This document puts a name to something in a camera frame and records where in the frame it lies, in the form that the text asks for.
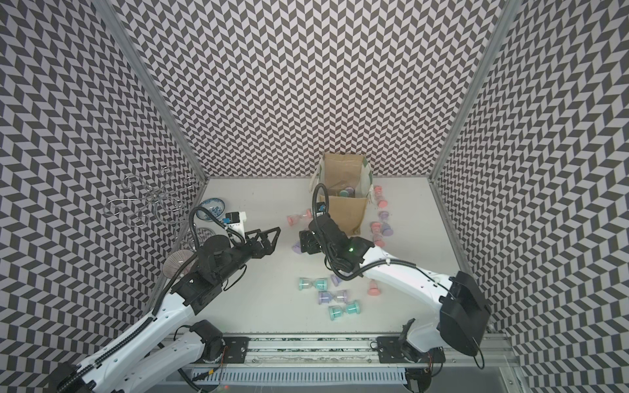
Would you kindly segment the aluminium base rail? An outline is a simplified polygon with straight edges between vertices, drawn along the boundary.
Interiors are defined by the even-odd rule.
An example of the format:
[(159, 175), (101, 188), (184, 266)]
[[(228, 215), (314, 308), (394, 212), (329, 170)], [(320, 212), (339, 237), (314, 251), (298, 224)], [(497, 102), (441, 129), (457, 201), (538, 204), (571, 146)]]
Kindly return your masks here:
[(200, 345), (187, 333), (136, 366), (124, 366), (98, 392), (146, 392), (154, 386), (185, 392), (226, 392), (236, 386), (400, 386), (409, 392), (528, 392), (530, 389), (506, 338), (489, 334), (477, 358), (449, 347), (415, 363), (393, 335), (328, 334), (227, 336), (224, 355), (212, 363), (198, 357)]

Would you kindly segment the clear glass plate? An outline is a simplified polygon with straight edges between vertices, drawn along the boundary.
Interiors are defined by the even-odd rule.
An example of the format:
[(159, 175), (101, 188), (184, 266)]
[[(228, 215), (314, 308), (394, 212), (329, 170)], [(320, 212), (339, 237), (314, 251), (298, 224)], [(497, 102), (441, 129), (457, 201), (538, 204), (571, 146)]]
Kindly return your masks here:
[(197, 236), (194, 237), (193, 231), (188, 230), (180, 241), (180, 250), (195, 252), (197, 250), (197, 245), (202, 246), (208, 238), (216, 235), (212, 229), (208, 228), (197, 228), (196, 234)]

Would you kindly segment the green hourglass front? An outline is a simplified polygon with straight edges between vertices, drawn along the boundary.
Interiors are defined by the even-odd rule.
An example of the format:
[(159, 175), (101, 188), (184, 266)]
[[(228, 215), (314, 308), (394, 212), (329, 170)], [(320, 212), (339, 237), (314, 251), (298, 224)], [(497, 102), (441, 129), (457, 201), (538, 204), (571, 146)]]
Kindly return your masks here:
[(345, 314), (349, 314), (349, 315), (360, 314), (361, 308), (360, 308), (360, 303), (358, 301), (352, 301), (351, 303), (346, 304), (345, 306), (329, 306), (328, 311), (329, 311), (329, 318), (332, 321), (335, 321), (337, 319), (340, 319)]

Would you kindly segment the purple hourglass front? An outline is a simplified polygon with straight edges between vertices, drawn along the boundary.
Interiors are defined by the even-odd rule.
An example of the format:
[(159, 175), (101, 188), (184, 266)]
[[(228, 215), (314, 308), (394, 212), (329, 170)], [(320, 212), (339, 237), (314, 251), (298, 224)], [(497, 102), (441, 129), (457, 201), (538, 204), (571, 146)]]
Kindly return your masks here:
[(317, 303), (319, 305), (330, 304), (335, 302), (338, 304), (349, 303), (349, 293), (347, 290), (342, 291), (319, 291), (317, 296)]

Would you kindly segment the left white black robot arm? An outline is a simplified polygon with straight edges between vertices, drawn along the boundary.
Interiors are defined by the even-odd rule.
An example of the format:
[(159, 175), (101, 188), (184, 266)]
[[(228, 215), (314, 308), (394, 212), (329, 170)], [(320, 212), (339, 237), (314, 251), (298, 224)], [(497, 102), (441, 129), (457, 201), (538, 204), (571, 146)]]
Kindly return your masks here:
[(176, 271), (152, 311), (77, 365), (63, 363), (46, 379), (47, 392), (145, 392), (196, 360), (224, 353), (222, 332), (206, 320), (162, 347), (222, 293), (225, 281), (251, 259), (275, 252), (279, 227), (249, 231), (234, 246), (224, 235), (210, 237)]

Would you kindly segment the pink hourglass left of bag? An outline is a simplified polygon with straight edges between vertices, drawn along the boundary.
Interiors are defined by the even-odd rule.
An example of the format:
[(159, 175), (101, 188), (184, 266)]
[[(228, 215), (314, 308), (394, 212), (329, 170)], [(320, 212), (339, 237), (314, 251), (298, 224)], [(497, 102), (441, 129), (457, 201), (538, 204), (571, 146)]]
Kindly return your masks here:
[(305, 210), (303, 214), (288, 215), (287, 221), (290, 227), (299, 224), (301, 221), (310, 222), (313, 218), (311, 209)]

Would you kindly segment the green hourglass middle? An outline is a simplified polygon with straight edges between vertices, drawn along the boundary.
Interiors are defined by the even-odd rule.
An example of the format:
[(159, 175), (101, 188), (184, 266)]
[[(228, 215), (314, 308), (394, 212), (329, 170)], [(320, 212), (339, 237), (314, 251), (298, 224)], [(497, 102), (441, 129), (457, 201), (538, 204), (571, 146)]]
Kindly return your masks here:
[(316, 291), (327, 291), (328, 280), (327, 278), (299, 278), (297, 283), (297, 289), (304, 291), (307, 289), (314, 289)]

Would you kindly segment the pink hourglass front right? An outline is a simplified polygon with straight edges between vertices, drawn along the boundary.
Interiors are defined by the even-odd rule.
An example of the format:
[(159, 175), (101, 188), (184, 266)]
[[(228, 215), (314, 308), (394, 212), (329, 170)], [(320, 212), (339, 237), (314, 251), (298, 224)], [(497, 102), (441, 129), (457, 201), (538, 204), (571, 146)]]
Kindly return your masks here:
[(370, 283), (369, 283), (369, 288), (367, 291), (369, 296), (380, 296), (381, 295), (381, 290), (380, 287), (378, 286), (378, 282), (371, 279)]

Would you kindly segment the purple hourglass centre right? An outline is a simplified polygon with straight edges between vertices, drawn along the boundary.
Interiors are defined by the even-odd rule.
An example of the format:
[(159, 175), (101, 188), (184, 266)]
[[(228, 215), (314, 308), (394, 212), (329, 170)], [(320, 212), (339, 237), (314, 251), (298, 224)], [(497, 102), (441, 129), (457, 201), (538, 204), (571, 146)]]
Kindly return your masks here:
[(338, 287), (338, 286), (341, 284), (341, 281), (342, 281), (342, 280), (340, 280), (340, 278), (339, 278), (337, 275), (335, 275), (335, 274), (331, 274), (331, 275), (330, 275), (330, 279), (331, 279), (331, 282), (333, 283), (333, 285), (334, 285), (334, 286), (336, 286), (336, 287)]

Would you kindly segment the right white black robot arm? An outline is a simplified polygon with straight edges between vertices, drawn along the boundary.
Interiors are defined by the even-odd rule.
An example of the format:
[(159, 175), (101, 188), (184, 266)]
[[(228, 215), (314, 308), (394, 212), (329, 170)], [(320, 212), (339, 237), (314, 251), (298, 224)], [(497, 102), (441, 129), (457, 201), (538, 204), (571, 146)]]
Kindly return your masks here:
[(481, 355), (491, 310), (472, 275), (460, 271), (449, 276), (420, 268), (366, 238), (348, 237), (328, 214), (314, 217), (300, 232), (300, 243), (309, 254), (322, 253), (338, 279), (373, 279), (424, 306), (424, 315), (410, 319), (402, 329), (401, 345), (411, 348), (407, 357), (444, 346), (471, 357)]

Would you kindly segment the blue white patterned bowl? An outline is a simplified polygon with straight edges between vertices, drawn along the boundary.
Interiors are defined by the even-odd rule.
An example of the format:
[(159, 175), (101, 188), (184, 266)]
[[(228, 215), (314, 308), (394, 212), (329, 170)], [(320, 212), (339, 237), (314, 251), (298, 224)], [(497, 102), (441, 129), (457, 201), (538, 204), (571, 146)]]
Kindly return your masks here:
[(216, 219), (221, 219), (225, 211), (225, 203), (220, 198), (208, 198), (200, 206), (203, 208), (203, 211), (197, 211), (196, 217), (204, 221), (211, 221), (211, 217), (205, 211), (210, 211)]

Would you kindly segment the pink hourglass back right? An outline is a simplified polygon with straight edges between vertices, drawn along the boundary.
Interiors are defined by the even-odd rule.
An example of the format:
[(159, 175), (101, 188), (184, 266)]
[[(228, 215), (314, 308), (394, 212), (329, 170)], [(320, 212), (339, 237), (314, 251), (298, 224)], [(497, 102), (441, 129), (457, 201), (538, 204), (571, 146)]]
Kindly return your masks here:
[(373, 187), (373, 196), (379, 209), (384, 209), (388, 206), (388, 201), (383, 195), (383, 188), (381, 186), (377, 185)]

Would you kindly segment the pink hourglass right middle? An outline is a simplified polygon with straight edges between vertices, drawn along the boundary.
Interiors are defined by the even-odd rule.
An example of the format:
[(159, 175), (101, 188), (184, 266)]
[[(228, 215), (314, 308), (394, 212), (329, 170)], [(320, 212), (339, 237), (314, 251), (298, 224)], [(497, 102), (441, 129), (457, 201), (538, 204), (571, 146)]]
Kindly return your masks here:
[(370, 224), (371, 233), (373, 235), (373, 243), (377, 247), (385, 247), (382, 228), (383, 224), (381, 222), (372, 222)]

